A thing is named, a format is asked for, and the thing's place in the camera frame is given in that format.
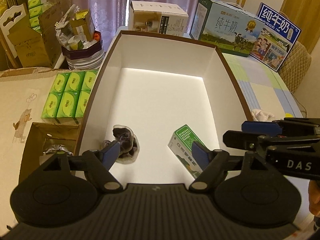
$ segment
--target human hand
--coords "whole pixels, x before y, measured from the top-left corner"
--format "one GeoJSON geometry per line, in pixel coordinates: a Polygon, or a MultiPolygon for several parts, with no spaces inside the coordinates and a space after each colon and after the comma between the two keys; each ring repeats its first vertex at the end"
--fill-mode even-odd
{"type": "Polygon", "coordinates": [[[315,180],[309,182],[309,210],[316,217],[320,217],[320,188],[315,180]]]}

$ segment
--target quilted chair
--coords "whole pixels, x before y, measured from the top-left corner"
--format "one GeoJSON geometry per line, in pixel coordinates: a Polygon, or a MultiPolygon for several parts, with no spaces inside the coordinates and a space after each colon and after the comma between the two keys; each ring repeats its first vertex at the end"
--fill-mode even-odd
{"type": "Polygon", "coordinates": [[[311,55],[307,52],[307,49],[297,41],[279,70],[279,75],[290,92],[294,93],[296,91],[307,73],[310,64],[311,55]]]}

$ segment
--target white cloth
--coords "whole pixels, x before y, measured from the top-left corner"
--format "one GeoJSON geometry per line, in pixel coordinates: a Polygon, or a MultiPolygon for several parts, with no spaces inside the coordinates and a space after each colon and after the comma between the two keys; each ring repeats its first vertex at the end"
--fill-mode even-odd
{"type": "Polygon", "coordinates": [[[263,111],[261,109],[253,109],[251,115],[254,121],[259,122],[272,122],[275,116],[272,113],[263,111]]]}

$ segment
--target checkered bedsheet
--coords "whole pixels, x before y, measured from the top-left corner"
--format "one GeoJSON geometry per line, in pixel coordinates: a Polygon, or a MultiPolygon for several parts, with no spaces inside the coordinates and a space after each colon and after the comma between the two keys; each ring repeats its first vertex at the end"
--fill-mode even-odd
{"type": "Polygon", "coordinates": [[[248,58],[223,54],[244,94],[247,104],[253,109],[262,109],[275,115],[302,117],[287,86],[278,73],[264,64],[248,58]]]}

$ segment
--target white product box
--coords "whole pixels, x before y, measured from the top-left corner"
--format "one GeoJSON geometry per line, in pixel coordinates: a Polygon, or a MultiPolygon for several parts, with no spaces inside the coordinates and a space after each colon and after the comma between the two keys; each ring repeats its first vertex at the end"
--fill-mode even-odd
{"type": "Polygon", "coordinates": [[[182,36],[188,14],[178,5],[161,2],[132,1],[129,30],[182,36]]]}

